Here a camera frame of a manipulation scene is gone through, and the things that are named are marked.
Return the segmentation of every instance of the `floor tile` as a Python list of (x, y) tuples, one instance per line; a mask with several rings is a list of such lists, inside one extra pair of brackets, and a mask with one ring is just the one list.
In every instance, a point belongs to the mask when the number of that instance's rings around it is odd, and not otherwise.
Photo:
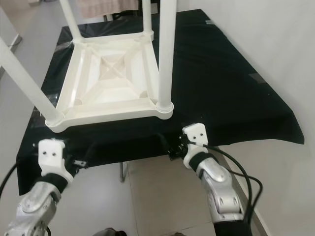
[(252, 227), (252, 236), (260, 236), (260, 232), (253, 221), (252, 221), (251, 227)]
[(119, 164), (82, 170), (64, 191), (50, 224), (57, 236), (92, 236), (106, 228), (138, 235), (129, 178), (120, 183)]
[(139, 236), (160, 236), (211, 221), (200, 180), (167, 156), (128, 163)]
[(39, 10), (39, 7), (30, 7), (27, 0), (1, 0), (1, 6), (21, 36), (24, 36), (36, 11)]
[(216, 236), (215, 228), (212, 223), (198, 225), (178, 232), (185, 236)]

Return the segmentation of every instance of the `black cloth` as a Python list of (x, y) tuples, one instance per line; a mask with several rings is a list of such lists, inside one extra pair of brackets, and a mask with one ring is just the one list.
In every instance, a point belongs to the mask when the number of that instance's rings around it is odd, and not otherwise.
[[(152, 19), (154, 51), (158, 59), (159, 16)], [(142, 18), (80, 25), (84, 37), (141, 32)], [(73, 52), (69, 28), (61, 31), (51, 60), (43, 92), (56, 104)], [(157, 117), (129, 119), (70, 127), (53, 133), (35, 109), (25, 132), (17, 159), (29, 153), (32, 144), (47, 138), (67, 142), (68, 153), (91, 166), (167, 154), (160, 136), (172, 147), (184, 126), (200, 122), (207, 127), (209, 144), (279, 139), (298, 144), (304, 137), (292, 110), (232, 46), (224, 34), (211, 25), (202, 10), (177, 14), (173, 69), (171, 119)], [(18, 168), (20, 194), (29, 190), (40, 175), (37, 159)]]

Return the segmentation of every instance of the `black cable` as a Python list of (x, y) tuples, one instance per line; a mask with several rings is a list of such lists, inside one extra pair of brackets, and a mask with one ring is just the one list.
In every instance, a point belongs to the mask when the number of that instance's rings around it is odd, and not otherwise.
[(50, 231), (49, 227), (47, 227), (46, 232), (47, 232), (48, 236), (51, 236), (51, 231)]
[(222, 151), (216, 147), (208, 146), (205, 144), (197, 144), (196, 142), (192, 142), (188, 139), (187, 139), (187, 143), (197, 145), (197, 146), (202, 146), (202, 147), (208, 148), (210, 150), (216, 151), (218, 153), (221, 153), (222, 155), (226, 156), (231, 161), (233, 161), (234, 164), (241, 170), (241, 172), (243, 173), (244, 178), (246, 180), (247, 187), (248, 187), (248, 203), (247, 203), (247, 207), (246, 207), (246, 211), (245, 211), (245, 215), (244, 215), (244, 221), (248, 222), (249, 216), (250, 216), (251, 211), (252, 211), (252, 184), (251, 184), (250, 178), (249, 178), (248, 174), (246, 173), (246, 171), (244, 170), (243, 166), (235, 158), (233, 158), (231, 155), (229, 155), (228, 153), (226, 153), (226, 152), (224, 152), (224, 151)]
[[(229, 170), (229, 169), (227, 169), (227, 170), (228, 170), (230, 173), (232, 173), (232, 174), (234, 174), (234, 175), (236, 175), (236, 176), (245, 177), (243, 174), (234, 172), (234, 171)], [(255, 200), (254, 200), (253, 204), (252, 204), (251, 212), (250, 212), (249, 218), (248, 218), (248, 223), (250, 224), (250, 223), (251, 223), (251, 220), (252, 220), (252, 215), (253, 215), (254, 210), (255, 210), (255, 207), (256, 207), (256, 205), (257, 205), (257, 203), (258, 203), (258, 201), (259, 201), (259, 198), (260, 198), (260, 196), (261, 196), (261, 194), (262, 194), (262, 191), (263, 191), (264, 186), (263, 186), (262, 182), (261, 182), (259, 179), (255, 178), (255, 177), (252, 177), (252, 176), (248, 176), (248, 177), (249, 177), (250, 179), (254, 180), (254, 181), (255, 181), (256, 183), (258, 183), (258, 185), (259, 185), (259, 191), (258, 191), (258, 193), (257, 193), (257, 195), (256, 195), (256, 197), (255, 197)]]
[(15, 163), (12, 168), (10, 169), (10, 171), (6, 174), (1, 186), (0, 186), (0, 200), (1, 200), (1, 195), (2, 195), (2, 192), (3, 192), (3, 189), (6, 185), (6, 183), (8, 182), (10, 176), (12, 175), (12, 173), (14, 172), (14, 170), (16, 169), (16, 167), (18, 166), (18, 163)]

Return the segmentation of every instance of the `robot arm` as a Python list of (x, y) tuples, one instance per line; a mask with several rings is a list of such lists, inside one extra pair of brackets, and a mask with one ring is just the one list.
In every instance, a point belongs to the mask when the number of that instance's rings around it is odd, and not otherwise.
[(44, 236), (53, 219), (61, 193), (51, 183), (37, 182), (19, 203), (16, 218), (5, 236)]
[(233, 189), (232, 176), (202, 145), (208, 144), (205, 126), (197, 123), (187, 126), (183, 133), (189, 141), (184, 165), (193, 169), (207, 191), (212, 222), (218, 236), (252, 236), (251, 227), (244, 222), (244, 211), (240, 199)]
[(4, 236), (45, 235), (48, 224), (55, 216), (61, 193), (86, 164), (78, 161), (65, 164), (64, 148), (65, 144), (59, 140), (39, 142), (38, 163), (42, 169), (42, 177), (19, 203), (16, 218), (10, 223)]

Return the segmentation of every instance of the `white plastic chair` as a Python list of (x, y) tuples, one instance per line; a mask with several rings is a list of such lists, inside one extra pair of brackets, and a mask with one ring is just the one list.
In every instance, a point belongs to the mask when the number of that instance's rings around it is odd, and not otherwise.
[(151, 1), (141, 33), (83, 38), (68, 0), (60, 0), (74, 51), (55, 108), (0, 38), (0, 64), (54, 132), (70, 126), (156, 116), (168, 119), (177, 0), (161, 0), (159, 69), (152, 46)]

